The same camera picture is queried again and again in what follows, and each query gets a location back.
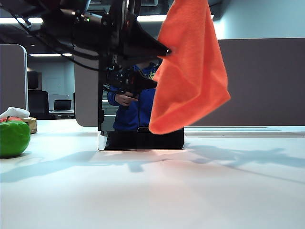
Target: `desk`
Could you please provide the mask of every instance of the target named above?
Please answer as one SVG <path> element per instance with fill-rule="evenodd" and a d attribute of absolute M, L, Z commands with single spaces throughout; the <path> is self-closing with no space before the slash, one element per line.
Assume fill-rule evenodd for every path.
<path fill-rule="evenodd" d="M 56 119 L 69 119 L 69 118 L 72 118 L 74 119 L 75 118 L 75 115 L 74 115 L 74 110 L 69 110 L 69 111 L 49 111 L 50 112 L 50 115 L 54 115 Z"/>
<path fill-rule="evenodd" d="M 3 229 L 303 229 L 304 137 L 185 137 L 97 151 L 95 127 L 37 120 L 1 160 Z"/>

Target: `white tissue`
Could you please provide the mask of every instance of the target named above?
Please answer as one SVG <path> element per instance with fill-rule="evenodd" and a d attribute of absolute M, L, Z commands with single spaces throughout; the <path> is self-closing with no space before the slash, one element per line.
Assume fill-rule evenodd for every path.
<path fill-rule="evenodd" d="M 7 116 L 18 117 L 18 118 L 28 118 L 30 116 L 30 113 L 21 108 L 9 107 L 7 109 L 7 111 L 3 112 L 0 115 L 0 118 L 6 118 Z"/>

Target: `gray partition wall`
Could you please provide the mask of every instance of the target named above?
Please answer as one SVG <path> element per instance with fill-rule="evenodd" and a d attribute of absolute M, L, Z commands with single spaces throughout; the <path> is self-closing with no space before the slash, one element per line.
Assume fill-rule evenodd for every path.
<path fill-rule="evenodd" d="M 18 44 L 1 44 L 0 113 L 10 106 L 28 110 L 27 56 Z"/>
<path fill-rule="evenodd" d="M 232 98 L 193 126 L 305 125 L 305 38 L 219 44 Z"/>

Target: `orange cloth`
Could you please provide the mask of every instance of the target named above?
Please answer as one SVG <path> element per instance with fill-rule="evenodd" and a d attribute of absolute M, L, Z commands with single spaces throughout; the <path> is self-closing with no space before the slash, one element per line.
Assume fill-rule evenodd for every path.
<path fill-rule="evenodd" d="M 190 125 L 230 99 L 227 74 L 207 0 L 175 0 L 158 40 L 163 58 L 149 129 L 166 134 Z"/>

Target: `blue jacket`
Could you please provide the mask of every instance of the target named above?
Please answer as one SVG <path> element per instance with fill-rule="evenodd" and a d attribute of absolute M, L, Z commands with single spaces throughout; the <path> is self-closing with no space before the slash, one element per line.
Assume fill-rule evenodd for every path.
<path fill-rule="evenodd" d="M 150 72 L 154 73 L 155 71 L 156 68 L 153 63 L 147 68 L 142 69 L 144 75 L 149 75 Z M 110 89 L 113 91 L 117 90 L 115 87 L 110 87 Z M 109 104 L 119 106 L 113 128 L 115 130 L 137 130 L 140 126 L 148 126 L 151 118 L 154 94 L 154 88 L 142 90 L 139 94 L 138 101 L 133 101 L 126 109 L 125 106 L 118 104 L 114 100 L 116 93 L 108 92 Z"/>

